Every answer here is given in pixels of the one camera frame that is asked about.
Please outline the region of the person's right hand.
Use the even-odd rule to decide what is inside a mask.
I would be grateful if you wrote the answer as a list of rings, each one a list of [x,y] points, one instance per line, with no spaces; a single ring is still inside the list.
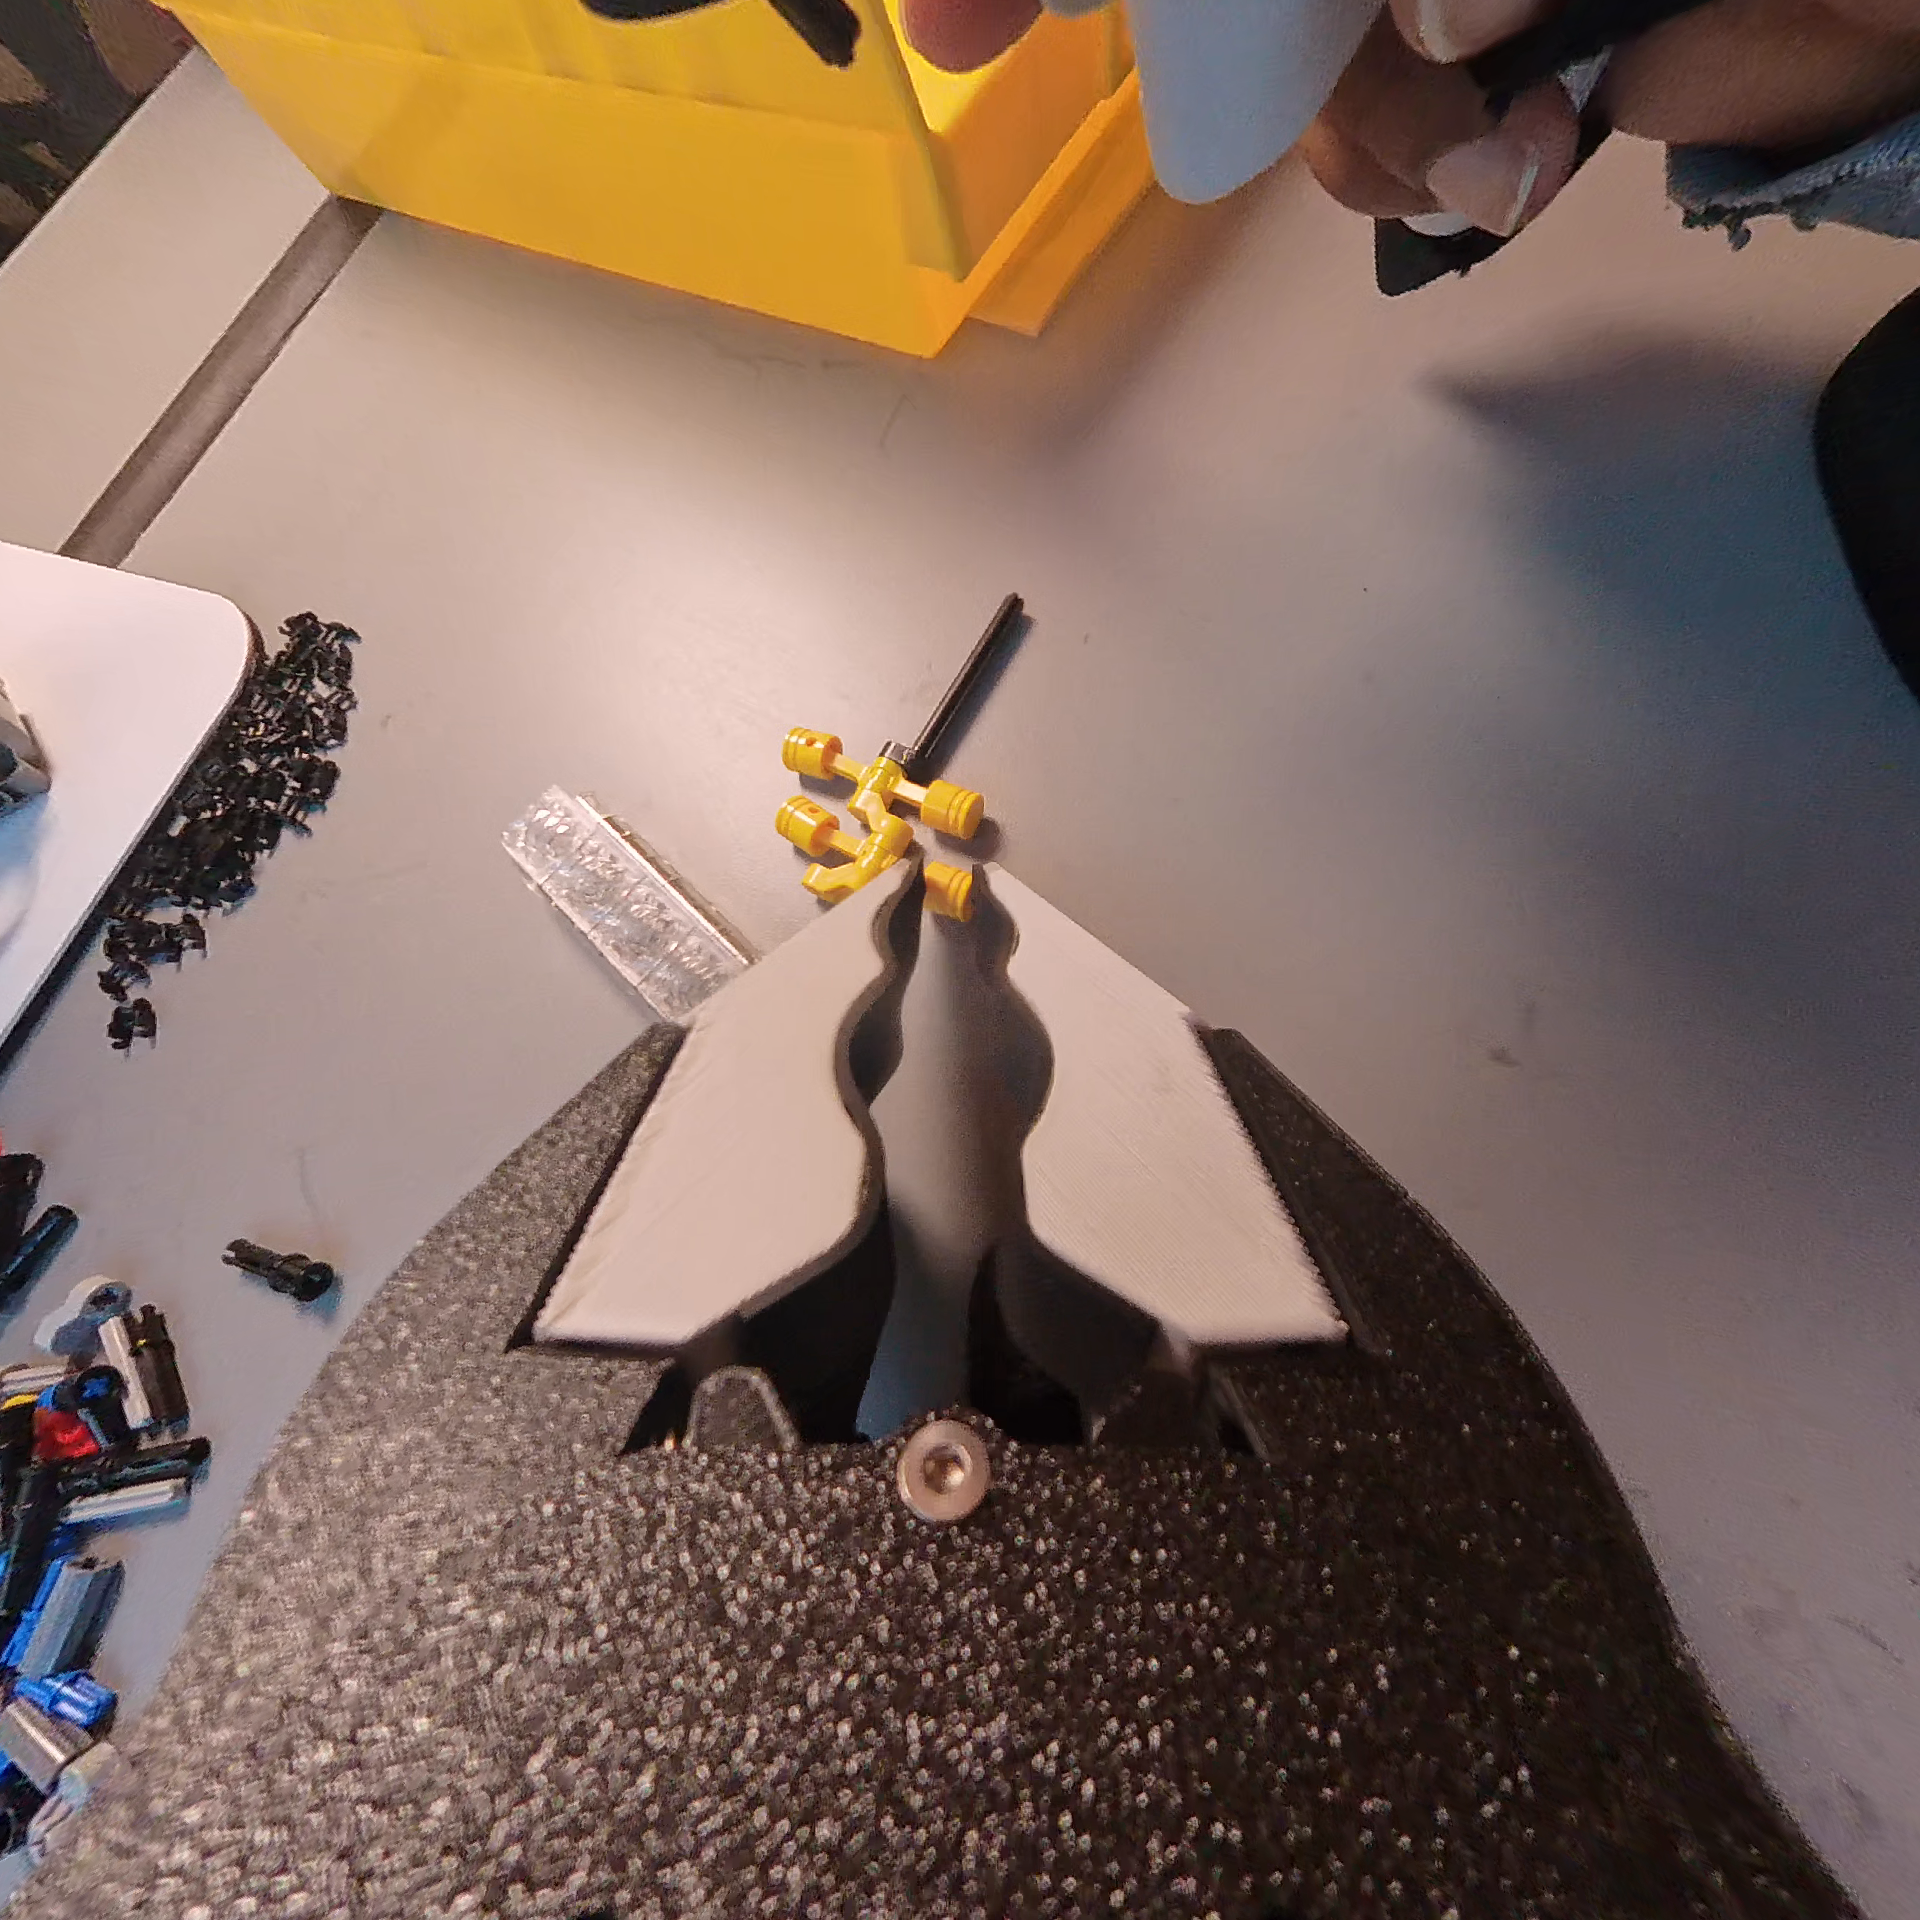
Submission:
[[[1390,6],[1304,136],[1317,183],[1376,218],[1449,211],[1491,233],[1532,223],[1573,177],[1577,110],[1545,85],[1493,118],[1468,59],[1547,10]],[[1702,6],[1617,53],[1596,99],[1617,133],[1668,150],[1838,153],[1915,110],[1917,6]]]

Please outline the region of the black connector pin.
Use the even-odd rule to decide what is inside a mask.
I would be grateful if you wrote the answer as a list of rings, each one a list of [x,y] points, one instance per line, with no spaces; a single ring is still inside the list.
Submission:
[[[297,1306],[316,1306],[338,1287],[338,1271],[318,1258],[228,1240],[225,1265]]]

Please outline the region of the clear cylinder block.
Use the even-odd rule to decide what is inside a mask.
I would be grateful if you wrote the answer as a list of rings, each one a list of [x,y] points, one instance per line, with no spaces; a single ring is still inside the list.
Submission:
[[[588,795],[548,787],[501,847],[658,1022],[684,1024],[756,962],[754,947],[669,862]]]

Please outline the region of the grey desk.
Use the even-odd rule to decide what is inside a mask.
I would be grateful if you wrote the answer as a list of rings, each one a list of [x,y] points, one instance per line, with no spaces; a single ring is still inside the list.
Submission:
[[[1150,200],[1037,341],[920,365],[330,206],[185,59],[4,267],[4,539],[354,626],[336,801],[109,1051],[4,1079],[213,1437],[137,1527],[154,1691],[345,1322],[637,1008],[498,845],[544,787],[749,942],[792,725],[958,744],[1003,865],[1243,1032],[1473,1256],[1613,1461],[1748,1749],[1915,1917],[1915,707],[1809,409],[1915,286],[1683,231],[1620,143],[1388,303],[1284,171]],[[330,1262],[299,1306],[232,1240]]]

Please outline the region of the pile of black pins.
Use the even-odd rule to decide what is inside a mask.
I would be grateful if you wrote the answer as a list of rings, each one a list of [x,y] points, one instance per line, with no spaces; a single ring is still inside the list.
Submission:
[[[342,623],[290,616],[109,887],[98,989],[114,1051],[156,1041],[154,975],[203,953],[209,925],[245,905],[258,867],[332,802],[358,641]]]

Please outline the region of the pile of mixed small bricks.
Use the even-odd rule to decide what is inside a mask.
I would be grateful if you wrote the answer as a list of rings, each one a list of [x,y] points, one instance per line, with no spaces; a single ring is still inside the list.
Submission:
[[[75,1282],[4,1361],[4,1894],[114,1763],[122,1695],[101,1653],[129,1577],[117,1539],[187,1510],[206,1466],[174,1334],[130,1285]]]

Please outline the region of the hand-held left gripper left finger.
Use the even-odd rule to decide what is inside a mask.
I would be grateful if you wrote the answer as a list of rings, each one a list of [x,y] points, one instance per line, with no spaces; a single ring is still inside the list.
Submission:
[[[873,1101],[900,1061],[921,867],[904,862],[688,1019],[528,1310],[564,1354],[761,1371],[805,1442],[857,1440],[896,1295]]]

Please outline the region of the yellow plastic bin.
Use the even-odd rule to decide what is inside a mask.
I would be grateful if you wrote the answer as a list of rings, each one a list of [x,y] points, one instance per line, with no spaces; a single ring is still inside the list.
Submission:
[[[338,198],[917,357],[1041,331],[1155,177],[1114,7],[966,75],[882,2],[850,64],[779,6],[171,13]]]

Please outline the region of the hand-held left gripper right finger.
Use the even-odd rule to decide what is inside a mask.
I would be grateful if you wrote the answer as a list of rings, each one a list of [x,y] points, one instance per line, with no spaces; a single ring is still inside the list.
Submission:
[[[1353,1339],[1188,1006],[1003,867],[984,1013],[1003,1219],[966,1309],[966,1402],[1026,1446],[1218,1446],[1224,1367]]]

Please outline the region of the white book stand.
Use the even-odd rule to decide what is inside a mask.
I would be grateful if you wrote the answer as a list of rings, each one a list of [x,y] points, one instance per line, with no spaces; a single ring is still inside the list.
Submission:
[[[3,1037],[69,951],[233,704],[250,618],[187,591],[3,546],[3,673],[50,789],[3,824]]]

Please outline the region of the black axle with yellow pistons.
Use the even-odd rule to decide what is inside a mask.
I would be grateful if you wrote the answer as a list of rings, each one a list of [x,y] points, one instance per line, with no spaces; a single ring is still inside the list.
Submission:
[[[1025,599],[1008,593],[913,741],[890,738],[873,758],[857,759],[835,735],[812,728],[786,731],[786,773],[849,787],[850,825],[812,795],[786,801],[776,816],[779,837],[808,858],[802,885],[822,905],[838,905],[900,867],[921,850],[921,833],[954,845],[973,841],[985,824],[985,799],[930,769],[1021,624]]]

